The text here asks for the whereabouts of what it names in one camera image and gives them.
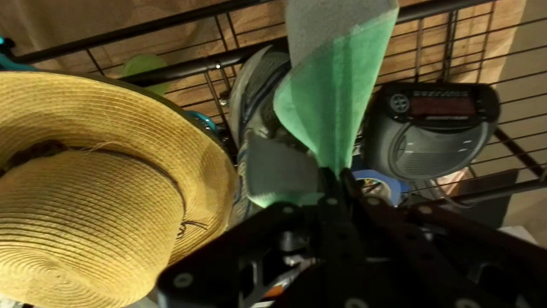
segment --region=straw hat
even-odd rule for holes
[[[127,305],[219,235],[235,170],[175,107],[93,78],[0,73],[0,292]]]

